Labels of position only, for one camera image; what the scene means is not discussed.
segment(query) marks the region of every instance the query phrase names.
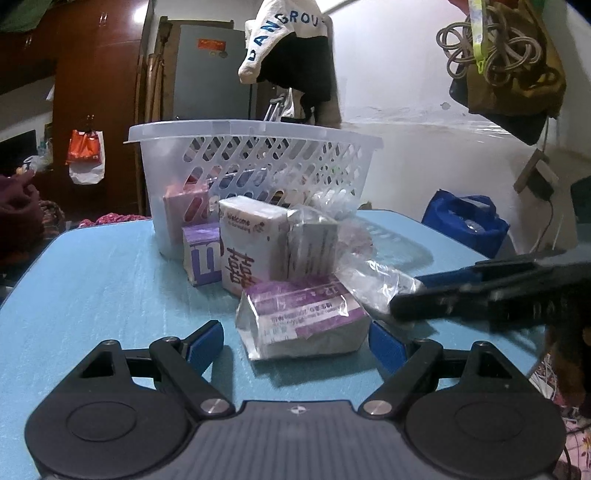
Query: orange bag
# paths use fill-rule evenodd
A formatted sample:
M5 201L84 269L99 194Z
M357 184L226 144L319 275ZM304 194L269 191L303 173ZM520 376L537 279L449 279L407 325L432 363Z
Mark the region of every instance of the orange bag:
M95 131L72 130L66 165L70 163L100 163L100 140Z

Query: box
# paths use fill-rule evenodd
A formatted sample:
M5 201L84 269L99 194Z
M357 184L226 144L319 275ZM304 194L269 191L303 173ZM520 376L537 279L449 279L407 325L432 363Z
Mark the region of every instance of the box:
M236 328L250 360L354 352L371 318L334 276L265 282L242 292Z
M194 286L222 279L219 223L183 228L184 267Z
M339 224L312 207L290 209L287 278L329 275L335 271Z
M256 283L287 279L287 209L248 197L220 200L222 285L239 296Z
M171 185L163 197L168 235L173 244L183 241L182 228L207 223L209 195L207 186Z

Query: gray refrigerator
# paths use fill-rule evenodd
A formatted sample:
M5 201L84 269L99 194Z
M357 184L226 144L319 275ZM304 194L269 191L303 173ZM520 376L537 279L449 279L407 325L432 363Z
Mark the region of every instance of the gray refrigerator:
M174 119L254 118L256 87L238 79L246 55L244 36L240 30L181 26Z

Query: black cloth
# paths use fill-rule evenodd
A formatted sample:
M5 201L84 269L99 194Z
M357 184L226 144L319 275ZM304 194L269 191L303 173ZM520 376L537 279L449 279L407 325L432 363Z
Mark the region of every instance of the black cloth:
M22 0L0 0L0 23Z
M268 80L301 91L301 105L308 121L313 108L330 100L331 65L328 37L300 38L290 33L263 59L257 82Z

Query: blue table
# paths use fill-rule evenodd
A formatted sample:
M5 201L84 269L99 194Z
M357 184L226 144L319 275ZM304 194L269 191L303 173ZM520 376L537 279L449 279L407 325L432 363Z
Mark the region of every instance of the blue table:
M373 222L382 256L412 275L471 265L483 257L393 212L359 212ZM384 234L383 229L398 235ZM53 387L104 339L144 348L165 335L192 333L219 319L222 354L206 378L240 405L244 399L349 399L357 407L383 381L364 346L324 359L250 363L233 327L238 301L219 284L195 289L179 262L159 253L150 221L100 226L57 238L0 308L0 472L3 480L38 478L23 439L25 421ZM429 336L447 348L492 341L523 373L535 366L540 332L492 336L439 320L408 336Z

